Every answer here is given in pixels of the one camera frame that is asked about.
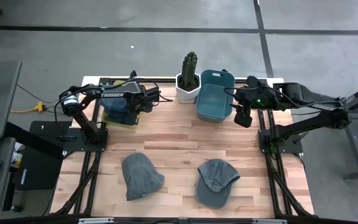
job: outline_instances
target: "wooden table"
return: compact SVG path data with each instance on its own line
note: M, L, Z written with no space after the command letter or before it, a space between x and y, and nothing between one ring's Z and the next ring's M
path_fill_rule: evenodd
M84 77L83 85L97 84L100 78ZM274 82L283 80L268 79L269 85ZM108 146L102 153L99 166L92 216L273 217L265 158L257 139L260 127L256 111L252 112L254 122L250 128L234 123L235 113L220 124L201 121L196 116L195 105L179 104L174 84L161 83L159 86L162 96L174 102L160 103L153 112L142 113L134 129L108 126ZM152 84L146 84L146 87L152 87ZM93 108L94 104L90 104L85 110L88 119L91 119ZM275 111L274 117L276 124L293 122L290 110ZM147 155L158 172L165 176L165 183L158 192L127 202L121 162L134 152ZM302 163L292 154L283 154L282 157L288 187L302 206L313 213ZM62 207L77 188L83 158L83 152L76 152L63 161L51 212ZM241 175L234 184L229 202L219 210L205 207L195 200L197 167L208 159L216 158L228 161ZM280 208L284 211L282 193L280 190L277 193ZM88 189L84 192L83 208L87 194Z

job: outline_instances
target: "concrete floor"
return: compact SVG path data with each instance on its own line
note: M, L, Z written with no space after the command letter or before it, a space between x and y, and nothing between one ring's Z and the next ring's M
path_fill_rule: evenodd
M358 0L259 2L266 29L358 30ZM0 6L6 8L0 24L258 28L252 0L0 0ZM331 96L358 90L358 35L267 35L267 43L275 77ZM259 34L0 31L0 60L23 61L20 85L47 101L80 85L85 75L131 70L142 76L176 75L191 50L198 54L198 72L225 68L237 77L267 76ZM12 108L36 103L18 89ZM295 121L305 118L294 116ZM52 120L53 114L9 119L28 129L33 120ZM344 131L312 131L302 144L315 213L358 221L358 180L342 180L357 170ZM26 214L40 215L47 197L42 201L27 206Z

